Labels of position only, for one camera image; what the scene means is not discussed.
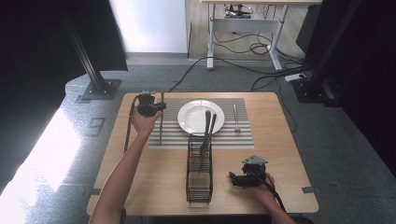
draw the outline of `person's right arm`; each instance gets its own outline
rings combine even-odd
[[[272,184],[274,178],[268,175],[267,183]],[[249,188],[259,202],[264,207],[267,214],[274,220],[276,224],[296,224],[296,222],[277,204],[274,194],[264,185],[256,188]]]

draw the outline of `fork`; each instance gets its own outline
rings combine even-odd
[[[239,133],[239,132],[241,132],[241,128],[239,128],[239,125],[238,125],[238,112],[236,111],[236,105],[233,105],[233,115],[235,116],[235,127],[233,128],[233,130],[236,133]]]

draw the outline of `table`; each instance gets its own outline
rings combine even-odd
[[[271,45],[267,46],[268,53],[276,70],[282,70],[279,59],[276,55],[276,45],[285,22],[289,5],[319,5],[322,0],[201,0],[207,3],[209,8],[209,44],[207,48],[207,69],[213,69],[214,32],[242,32],[254,33],[265,32],[274,35]],[[216,19],[216,4],[250,4],[250,5],[284,5],[281,17],[276,20],[253,20],[253,19]]]
[[[131,102],[138,93],[125,94],[113,131],[110,135],[95,189],[100,189],[122,157]],[[303,193],[310,187],[299,152],[293,141],[277,96],[271,92],[175,92],[166,98],[244,98],[254,149],[214,149],[214,189],[211,203],[191,203],[186,200],[186,149],[152,149],[149,143],[143,150],[134,183],[125,204],[127,215],[134,216],[192,216],[264,214],[265,211],[246,189],[235,187],[229,171],[241,175],[241,160],[257,155],[267,159],[267,171],[276,179],[278,191],[289,213],[314,213],[318,202],[314,193]],[[92,195],[87,206],[91,214],[98,195]]]

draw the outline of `striped placemat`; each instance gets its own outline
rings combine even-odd
[[[165,100],[166,109],[163,113],[163,143],[160,145],[160,119],[156,121],[148,145],[149,148],[157,149],[187,149],[189,134],[184,132],[177,122],[177,114],[180,108],[192,99],[168,98]],[[253,138],[251,135],[248,113],[243,98],[233,99],[209,99],[217,104],[224,112],[224,124],[221,129],[212,134],[213,149],[252,149]],[[233,105],[238,111],[238,125],[240,133],[236,133]]]

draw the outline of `cutlery holder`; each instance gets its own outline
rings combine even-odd
[[[189,136],[187,159],[186,193],[189,203],[210,203],[213,192],[212,143],[201,159],[202,136]]]

